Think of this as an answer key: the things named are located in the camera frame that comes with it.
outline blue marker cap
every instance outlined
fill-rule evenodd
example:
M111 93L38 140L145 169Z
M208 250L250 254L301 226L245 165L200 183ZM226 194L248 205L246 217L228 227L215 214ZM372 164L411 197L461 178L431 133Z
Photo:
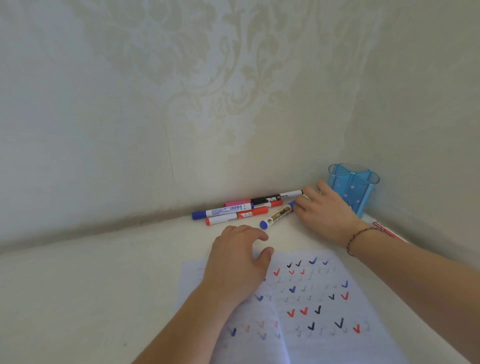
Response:
M192 212L192 219L200 220L201 218L207 218L207 212L206 211Z

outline blue marker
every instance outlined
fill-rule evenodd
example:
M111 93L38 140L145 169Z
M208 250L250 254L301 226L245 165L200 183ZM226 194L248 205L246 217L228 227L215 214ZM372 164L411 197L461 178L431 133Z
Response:
M213 216L231 214L232 212L248 211L253 209L253 204L242 204L229 207L214 208L213 210L192 212L192 219L212 218Z
M288 205L283 206L276 213L270 215L265 220L260 221L260 227L262 228L262 230L267 230L271 225L275 224L286 214L293 211L293 205L295 205L295 200L290 202Z

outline pen holder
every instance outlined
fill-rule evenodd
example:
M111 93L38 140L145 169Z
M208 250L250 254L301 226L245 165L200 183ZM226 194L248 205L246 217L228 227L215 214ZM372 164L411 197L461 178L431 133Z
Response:
M368 168L347 163L332 164L328 171L330 188L361 218L373 187L380 181L378 174Z

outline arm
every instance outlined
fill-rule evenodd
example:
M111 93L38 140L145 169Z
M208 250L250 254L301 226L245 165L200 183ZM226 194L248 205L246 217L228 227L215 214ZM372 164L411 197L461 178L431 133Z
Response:
M181 309L133 364L207 364L218 335L235 307L264 280L273 248L258 259L255 240L268 235L250 226L227 226L213 243L205 274Z
M321 237L346 248L369 227L325 182L321 194L304 187L295 213ZM480 363L480 273L383 234L366 231L350 252L383 280L420 318L472 363Z

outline wall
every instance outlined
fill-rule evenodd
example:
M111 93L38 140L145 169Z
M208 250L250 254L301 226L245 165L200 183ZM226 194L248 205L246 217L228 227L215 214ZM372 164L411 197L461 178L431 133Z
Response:
M384 13L0 0L0 244L314 181L344 147Z
M371 211L480 268L480 3L392 11L362 75L343 160L381 176Z

